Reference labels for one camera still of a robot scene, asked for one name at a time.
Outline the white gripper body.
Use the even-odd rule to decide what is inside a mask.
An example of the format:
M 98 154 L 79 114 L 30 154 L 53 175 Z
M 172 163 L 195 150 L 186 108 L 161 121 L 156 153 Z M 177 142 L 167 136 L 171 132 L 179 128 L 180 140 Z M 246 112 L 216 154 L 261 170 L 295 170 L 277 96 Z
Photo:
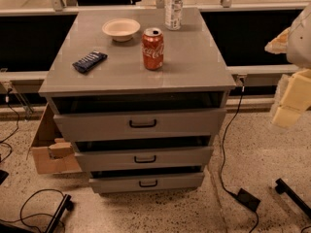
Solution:
M 287 60 L 311 69 L 311 4 L 293 21 L 287 43 Z

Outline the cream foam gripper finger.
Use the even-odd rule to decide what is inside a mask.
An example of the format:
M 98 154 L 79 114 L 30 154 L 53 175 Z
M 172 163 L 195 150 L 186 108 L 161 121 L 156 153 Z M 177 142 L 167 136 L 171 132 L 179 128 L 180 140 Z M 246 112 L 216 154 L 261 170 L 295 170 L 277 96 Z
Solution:
M 286 53 L 290 29 L 283 30 L 277 37 L 267 43 L 264 50 L 274 54 Z
M 311 70 L 303 69 L 291 76 L 283 75 L 271 107 L 271 123 L 280 128 L 294 125 L 311 107 Z

